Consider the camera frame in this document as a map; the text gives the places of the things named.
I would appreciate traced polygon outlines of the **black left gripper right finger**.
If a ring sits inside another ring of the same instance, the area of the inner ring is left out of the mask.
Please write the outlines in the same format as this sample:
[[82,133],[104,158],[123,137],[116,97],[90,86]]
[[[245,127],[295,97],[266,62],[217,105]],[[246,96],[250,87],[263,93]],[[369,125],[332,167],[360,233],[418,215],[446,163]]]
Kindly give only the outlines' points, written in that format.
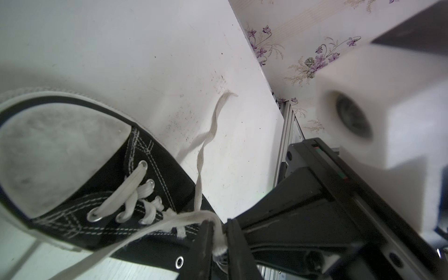
[[236,219],[227,221],[227,259],[229,280],[262,280],[255,259]]

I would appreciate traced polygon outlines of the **black canvas sneaker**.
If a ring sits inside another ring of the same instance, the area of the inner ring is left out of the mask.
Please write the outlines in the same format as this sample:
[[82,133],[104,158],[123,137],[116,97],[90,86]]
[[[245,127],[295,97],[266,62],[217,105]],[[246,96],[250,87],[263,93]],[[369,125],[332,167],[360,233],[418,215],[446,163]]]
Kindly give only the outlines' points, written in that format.
[[1,95],[1,213],[48,242],[90,252],[58,280],[109,257],[189,268],[201,224],[212,227],[212,269],[227,263],[222,223],[200,184],[134,120],[77,93]]

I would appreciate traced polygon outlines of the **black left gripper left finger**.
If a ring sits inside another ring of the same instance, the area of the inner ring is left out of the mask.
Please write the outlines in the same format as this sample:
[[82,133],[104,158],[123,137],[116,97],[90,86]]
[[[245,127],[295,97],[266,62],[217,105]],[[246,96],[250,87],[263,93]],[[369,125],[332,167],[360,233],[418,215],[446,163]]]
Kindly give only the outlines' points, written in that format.
[[214,226],[204,221],[184,260],[177,280],[210,280]]

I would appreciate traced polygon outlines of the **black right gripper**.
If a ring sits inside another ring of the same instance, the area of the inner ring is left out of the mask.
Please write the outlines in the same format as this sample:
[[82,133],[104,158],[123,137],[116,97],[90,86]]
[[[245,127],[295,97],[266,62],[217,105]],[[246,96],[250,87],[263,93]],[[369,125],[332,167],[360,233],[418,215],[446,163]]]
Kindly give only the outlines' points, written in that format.
[[298,277],[445,280],[448,264],[322,140],[291,144],[296,170],[236,218],[256,266]]

